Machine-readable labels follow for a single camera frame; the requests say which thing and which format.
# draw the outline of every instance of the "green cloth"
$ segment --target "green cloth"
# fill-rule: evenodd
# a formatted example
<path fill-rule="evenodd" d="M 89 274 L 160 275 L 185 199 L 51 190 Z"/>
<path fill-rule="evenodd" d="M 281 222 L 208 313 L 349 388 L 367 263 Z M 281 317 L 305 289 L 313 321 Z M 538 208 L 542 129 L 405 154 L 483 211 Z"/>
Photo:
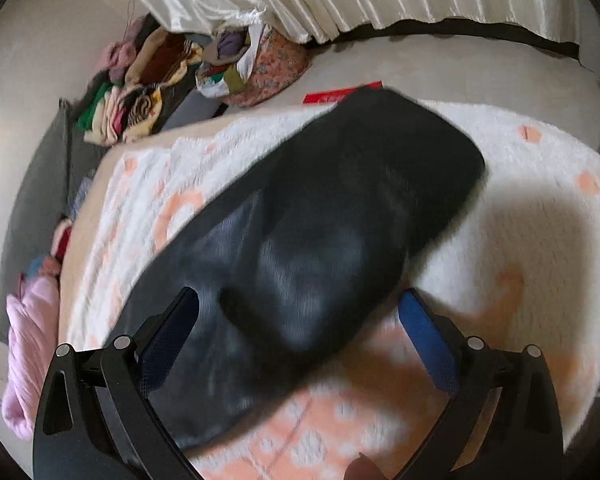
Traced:
<path fill-rule="evenodd" d="M 211 81 L 213 81 L 214 83 L 218 83 L 222 79 L 223 75 L 224 75 L 224 72 L 220 72 L 218 74 L 210 75 L 210 76 L 208 76 L 208 78 L 211 79 Z"/>
<path fill-rule="evenodd" d="M 238 92 L 242 92 L 247 85 L 244 84 L 240 74 L 238 74 L 238 70 L 235 65 L 231 65 L 224 72 L 224 82 L 229 87 L 229 94 L 237 94 Z"/>
<path fill-rule="evenodd" d="M 91 103 L 85 111 L 80 114 L 78 117 L 77 125 L 84 132 L 88 132 L 91 130 L 91 123 L 93 123 L 93 115 L 96 113 L 96 106 L 98 103 L 104 99 L 104 94 L 107 93 L 107 90 L 111 88 L 113 85 L 110 81 L 104 82 L 98 88 L 96 92 L 96 97 L 93 98 L 93 103 Z"/>

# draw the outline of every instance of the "pile of clothes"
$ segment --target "pile of clothes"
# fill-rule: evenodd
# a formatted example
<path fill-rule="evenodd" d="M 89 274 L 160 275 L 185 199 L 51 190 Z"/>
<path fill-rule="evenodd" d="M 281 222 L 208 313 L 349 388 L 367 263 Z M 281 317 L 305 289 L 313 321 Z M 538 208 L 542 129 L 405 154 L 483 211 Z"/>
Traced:
<path fill-rule="evenodd" d="M 196 87 L 202 47 L 159 26 L 150 14 L 134 22 L 125 39 L 102 53 L 77 126 L 101 146 L 135 142 L 158 132 Z"/>
<path fill-rule="evenodd" d="M 225 27 L 202 53 L 198 91 L 227 105 L 251 107 L 282 92 L 310 65 L 304 46 L 271 25 Z"/>

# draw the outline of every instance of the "red paper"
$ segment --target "red paper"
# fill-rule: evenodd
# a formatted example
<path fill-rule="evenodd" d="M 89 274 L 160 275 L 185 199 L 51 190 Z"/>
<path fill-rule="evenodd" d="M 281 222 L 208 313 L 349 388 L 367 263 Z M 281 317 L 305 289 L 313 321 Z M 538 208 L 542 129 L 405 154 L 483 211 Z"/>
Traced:
<path fill-rule="evenodd" d="M 373 83 L 368 83 L 366 85 L 360 86 L 368 86 L 369 88 L 382 88 L 382 81 L 374 81 Z M 324 103 L 337 103 L 339 101 L 342 101 L 347 95 L 349 95 L 357 88 L 360 88 L 360 86 L 352 86 L 351 88 L 339 88 L 337 90 L 331 90 L 328 92 L 316 92 L 315 94 L 307 94 L 304 96 L 302 104 L 312 105 Z"/>

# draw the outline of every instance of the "pink towel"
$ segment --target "pink towel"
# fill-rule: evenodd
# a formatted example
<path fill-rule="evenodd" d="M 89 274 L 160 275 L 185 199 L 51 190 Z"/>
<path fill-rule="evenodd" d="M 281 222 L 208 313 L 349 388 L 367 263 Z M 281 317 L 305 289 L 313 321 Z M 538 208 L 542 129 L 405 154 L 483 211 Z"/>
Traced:
<path fill-rule="evenodd" d="M 9 378 L 2 397 L 2 418 L 23 440 L 33 437 L 42 386 L 58 342 L 59 308 L 58 279 L 52 274 L 29 280 L 20 298 L 7 297 Z"/>
<path fill-rule="evenodd" d="M 111 82 L 122 79 L 125 69 L 136 60 L 136 49 L 131 41 L 119 41 L 107 45 L 96 65 L 96 72 L 109 70 Z"/>

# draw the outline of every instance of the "folded clothes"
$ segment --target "folded clothes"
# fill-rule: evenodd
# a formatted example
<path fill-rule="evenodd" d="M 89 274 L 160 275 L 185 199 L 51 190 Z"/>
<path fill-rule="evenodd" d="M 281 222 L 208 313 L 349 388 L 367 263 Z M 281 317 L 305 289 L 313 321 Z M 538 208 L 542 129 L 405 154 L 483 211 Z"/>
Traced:
<path fill-rule="evenodd" d="M 184 50 L 186 55 L 180 57 L 179 65 L 171 70 L 167 81 L 138 87 L 122 99 L 120 108 L 128 110 L 121 117 L 124 142 L 136 142 L 159 131 L 168 115 L 195 88 L 195 72 L 202 49 L 196 43 L 185 41 Z"/>
<path fill-rule="evenodd" d="M 118 111 L 118 101 L 122 90 L 119 86 L 111 89 L 109 99 L 105 102 L 104 116 L 102 118 L 102 133 L 106 139 L 107 146 L 113 146 L 118 142 L 118 136 L 113 129 L 113 120 Z"/>
<path fill-rule="evenodd" d="M 148 86 L 165 81 L 184 53 L 184 42 L 184 34 L 169 34 L 142 70 L 140 84 Z"/>
<path fill-rule="evenodd" d="M 136 59 L 138 50 L 134 44 L 136 36 L 142 29 L 144 17 L 135 20 L 127 29 L 122 41 L 117 41 L 106 46 L 100 60 L 96 65 L 96 72 L 108 71 L 112 83 L 120 82 L 128 66 Z"/>
<path fill-rule="evenodd" d="M 109 90 L 112 86 L 113 85 L 110 81 L 105 81 L 101 83 L 91 104 L 78 117 L 77 125 L 83 132 L 88 132 L 89 130 L 91 130 L 91 125 L 93 123 L 93 115 L 95 114 L 96 107 L 98 106 L 98 103 L 104 98 L 104 95 L 107 93 L 107 90 Z"/>
<path fill-rule="evenodd" d="M 87 88 L 81 99 L 76 101 L 71 108 L 71 114 L 68 117 L 68 121 L 71 124 L 77 124 L 78 118 L 84 113 L 84 111 L 91 106 L 96 98 L 96 94 L 100 89 L 100 85 L 103 83 L 109 83 L 109 71 L 103 70 L 98 72 L 87 84 Z"/>
<path fill-rule="evenodd" d="M 119 108 L 118 111 L 116 112 L 115 117 L 113 118 L 113 131 L 115 132 L 116 136 L 119 137 L 120 134 L 122 133 L 122 119 L 125 115 L 125 111 L 123 108 Z"/>
<path fill-rule="evenodd" d="M 158 47 L 164 43 L 167 39 L 169 32 L 162 28 L 156 28 L 142 46 L 140 52 L 136 56 L 136 60 L 131 64 L 129 69 L 125 74 L 125 83 L 127 85 L 135 85 L 140 82 L 140 78 L 142 72 L 146 68 L 147 64 L 151 61 L 152 57 L 155 54 L 155 51 L 158 50 Z"/>
<path fill-rule="evenodd" d="M 84 133 L 84 141 L 100 146 L 112 146 L 116 143 L 117 137 L 107 137 L 107 122 L 111 114 L 112 104 L 120 93 L 120 88 L 113 86 L 107 90 L 104 97 L 98 102 L 93 114 L 91 129 Z"/>

